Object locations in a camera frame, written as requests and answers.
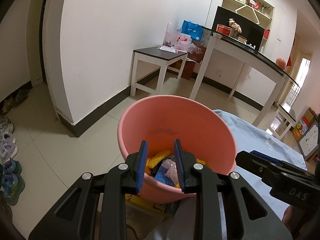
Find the plastic bag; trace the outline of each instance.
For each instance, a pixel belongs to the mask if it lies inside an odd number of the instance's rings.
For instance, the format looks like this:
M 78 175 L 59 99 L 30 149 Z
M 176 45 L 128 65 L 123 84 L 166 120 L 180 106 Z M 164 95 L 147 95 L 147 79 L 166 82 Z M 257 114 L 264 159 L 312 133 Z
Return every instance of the plastic bag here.
M 190 43 L 189 41 L 178 41 L 173 46 L 175 49 L 181 50 L 183 52 L 187 53 L 193 53 L 195 52 L 197 46 L 193 43 Z
M 191 60 L 195 61 L 197 64 L 200 64 L 203 61 L 204 54 L 205 54 L 207 48 L 200 45 L 199 43 L 195 44 L 195 46 L 197 48 L 195 49 L 193 54 L 188 55 L 188 59 L 191 59 Z
M 168 170 L 165 176 L 170 178 L 173 181 L 173 183 L 177 185 L 179 180 L 178 180 L 176 163 L 173 160 L 168 159 L 162 163 L 162 166 Z
M 172 47 L 181 34 L 181 26 L 168 23 L 162 45 Z

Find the light blue bedsheet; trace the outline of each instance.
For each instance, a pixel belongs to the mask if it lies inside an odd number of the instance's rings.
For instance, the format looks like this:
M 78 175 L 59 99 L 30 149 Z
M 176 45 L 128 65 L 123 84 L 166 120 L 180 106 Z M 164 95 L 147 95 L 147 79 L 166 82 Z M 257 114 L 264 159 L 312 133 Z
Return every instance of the light blue bedsheet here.
M 238 152 L 256 150 L 279 160 L 287 161 L 300 168 L 307 169 L 301 154 L 280 142 L 263 130 L 254 127 L 239 117 L 221 110 L 215 110 L 228 125 L 236 140 Z M 288 204 L 270 196 L 271 190 L 261 179 L 250 172 L 236 167 L 236 171 L 259 193 L 272 210 L 281 219 Z M 190 197 L 181 201 L 174 219 L 169 219 L 156 227 L 146 240 L 192 240 L 195 217 L 195 198 Z M 222 226 L 224 238 L 226 229 Z

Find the tiled floor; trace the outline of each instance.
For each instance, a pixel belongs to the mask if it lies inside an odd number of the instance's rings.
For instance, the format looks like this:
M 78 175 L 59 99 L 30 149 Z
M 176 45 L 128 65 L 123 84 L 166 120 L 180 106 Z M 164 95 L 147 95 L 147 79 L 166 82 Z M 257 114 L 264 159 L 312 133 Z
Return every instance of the tiled floor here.
M 157 79 L 149 87 L 156 87 Z M 163 94 L 188 97 L 194 80 L 181 79 L 167 73 Z M 12 207 L 13 222 L 26 237 L 57 199 L 81 176 L 90 171 L 100 174 L 123 162 L 118 148 L 116 130 L 124 110 L 149 94 L 137 90 L 135 97 L 128 97 L 90 127 L 80 138 L 65 128 L 55 115 L 48 88 L 40 84 L 30 91 L 28 99 L 8 116 L 15 125 L 13 135 L 19 148 L 15 159 L 19 160 L 26 182 L 19 202 Z M 236 99 L 228 99 L 226 93 L 202 84 L 196 101 L 211 109 L 221 109 L 239 116 L 249 123 L 259 111 Z M 260 128 L 269 125 L 265 117 Z M 288 133 L 283 142 L 299 150 L 293 136 Z

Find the metal screw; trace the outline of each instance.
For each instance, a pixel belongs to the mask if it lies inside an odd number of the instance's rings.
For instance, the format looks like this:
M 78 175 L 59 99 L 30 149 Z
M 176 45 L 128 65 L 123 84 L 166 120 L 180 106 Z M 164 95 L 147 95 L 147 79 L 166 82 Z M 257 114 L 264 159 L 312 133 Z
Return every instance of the metal screw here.
M 90 179 L 90 178 L 91 178 L 91 173 L 86 172 L 82 174 L 82 179 Z
M 230 174 L 230 177 L 233 178 L 233 179 L 239 179 L 240 178 L 240 174 L 237 173 L 237 172 L 232 172 Z
M 118 166 L 119 170 L 126 170 L 128 168 L 128 165 L 125 164 L 125 163 L 121 163 L 119 166 Z
M 203 169 L 203 165 L 201 163 L 196 163 L 193 165 L 193 167 L 196 169 L 196 170 L 202 170 Z

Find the window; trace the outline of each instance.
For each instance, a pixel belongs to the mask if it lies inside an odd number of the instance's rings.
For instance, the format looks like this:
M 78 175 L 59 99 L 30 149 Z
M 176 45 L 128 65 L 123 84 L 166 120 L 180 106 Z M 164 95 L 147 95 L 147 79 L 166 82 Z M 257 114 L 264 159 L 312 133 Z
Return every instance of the window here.
M 295 79 L 295 81 L 297 82 L 297 84 L 292 84 L 292 87 L 288 93 L 287 98 L 285 99 L 285 102 L 289 105 L 292 106 L 292 104 L 294 103 L 295 99 L 297 98 L 300 89 L 306 79 L 306 76 L 308 74 L 309 71 L 309 66 L 310 66 L 310 60 L 307 58 L 302 58 L 301 63 L 300 63 L 300 67 L 299 67 L 299 71 L 297 74 L 297 77 Z

